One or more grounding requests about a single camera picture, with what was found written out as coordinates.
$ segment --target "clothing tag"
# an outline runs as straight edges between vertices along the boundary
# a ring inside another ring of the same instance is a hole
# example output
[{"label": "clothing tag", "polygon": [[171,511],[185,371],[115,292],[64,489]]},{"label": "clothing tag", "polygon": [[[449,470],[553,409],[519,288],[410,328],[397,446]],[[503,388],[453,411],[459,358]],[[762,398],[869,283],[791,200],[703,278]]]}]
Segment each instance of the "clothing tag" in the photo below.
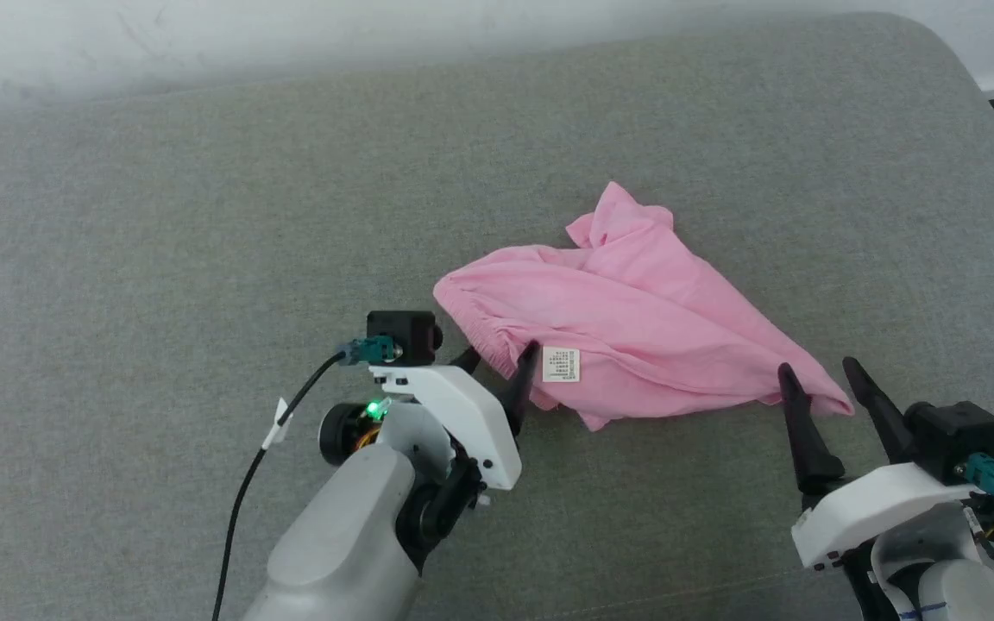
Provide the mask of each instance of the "clothing tag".
[{"label": "clothing tag", "polygon": [[544,382],[581,381],[581,351],[544,347]]}]

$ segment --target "pink garment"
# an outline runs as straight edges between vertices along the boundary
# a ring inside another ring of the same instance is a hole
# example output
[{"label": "pink garment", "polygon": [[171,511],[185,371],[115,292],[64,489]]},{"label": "pink garment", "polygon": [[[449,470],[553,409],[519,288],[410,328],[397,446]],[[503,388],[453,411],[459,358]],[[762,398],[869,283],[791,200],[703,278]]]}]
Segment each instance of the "pink garment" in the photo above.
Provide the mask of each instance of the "pink garment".
[{"label": "pink garment", "polygon": [[596,431],[619,417],[773,405],[777,366],[789,362],[817,411],[853,414],[820,363],[677,239],[667,209],[644,207],[612,182],[567,232],[576,250],[504,248],[434,291],[506,378],[532,339],[581,351],[580,381],[544,384],[537,371],[540,408],[567,405]]}]

